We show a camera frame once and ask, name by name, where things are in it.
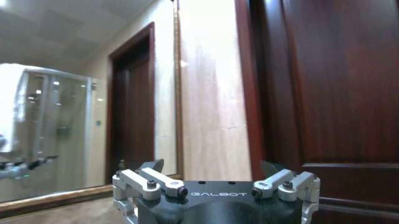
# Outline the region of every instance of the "dark wooden door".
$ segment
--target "dark wooden door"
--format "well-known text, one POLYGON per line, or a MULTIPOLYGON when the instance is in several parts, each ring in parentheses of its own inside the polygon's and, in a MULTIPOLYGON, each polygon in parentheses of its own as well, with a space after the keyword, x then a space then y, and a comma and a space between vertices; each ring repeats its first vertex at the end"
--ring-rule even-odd
POLYGON ((153 160, 153 78, 149 41, 113 60, 109 175, 153 160))
POLYGON ((399 223, 396 0, 252 0, 265 158, 321 179, 313 223, 399 223))

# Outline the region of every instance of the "marble wall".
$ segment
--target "marble wall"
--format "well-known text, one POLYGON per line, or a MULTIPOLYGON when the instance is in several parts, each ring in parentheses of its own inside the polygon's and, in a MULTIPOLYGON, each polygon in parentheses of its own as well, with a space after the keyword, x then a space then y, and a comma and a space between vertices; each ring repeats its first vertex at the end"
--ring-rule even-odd
POLYGON ((0 224, 123 224, 112 198, 77 203, 0 220, 0 224))
POLYGON ((184 179, 251 180, 231 0, 180 1, 184 179))

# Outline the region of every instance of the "ceiling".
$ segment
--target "ceiling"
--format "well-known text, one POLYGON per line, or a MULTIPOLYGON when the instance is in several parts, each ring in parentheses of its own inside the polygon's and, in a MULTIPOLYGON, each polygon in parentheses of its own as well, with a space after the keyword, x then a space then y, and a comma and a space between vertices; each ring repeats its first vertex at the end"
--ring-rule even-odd
POLYGON ((152 0, 5 0, 0 63, 75 71, 152 0))

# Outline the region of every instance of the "mirror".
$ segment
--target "mirror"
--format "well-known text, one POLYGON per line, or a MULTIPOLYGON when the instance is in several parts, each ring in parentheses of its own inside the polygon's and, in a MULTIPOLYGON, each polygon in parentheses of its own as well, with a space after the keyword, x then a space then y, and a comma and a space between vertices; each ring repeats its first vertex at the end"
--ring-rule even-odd
POLYGON ((0 3, 0 201, 180 174, 173 2, 0 3))

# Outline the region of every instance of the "screw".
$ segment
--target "screw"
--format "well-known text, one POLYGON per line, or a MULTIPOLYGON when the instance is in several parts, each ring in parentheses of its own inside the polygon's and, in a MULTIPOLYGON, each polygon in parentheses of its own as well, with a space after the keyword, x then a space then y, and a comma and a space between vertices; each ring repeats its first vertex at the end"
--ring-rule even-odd
POLYGON ((117 167, 119 167, 119 170, 124 170, 124 160, 119 161, 117 167))
POLYGON ((147 187, 148 187, 149 189, 156 188, 156 182, 155 182, 153 180, 147 181, 147 187))
POLYGON ((291 181, 285 181, 283 184, 283 187, 287 189, 292 189, 292 182, 291 181))
POLYGON ((188 194, 188 190, 185 187, 177 188, 177 198, 184 199, 188 194))
POLYGON ((261 198, 261 191, 256 188, 251 190, 251 195, 253 198, 261 198))

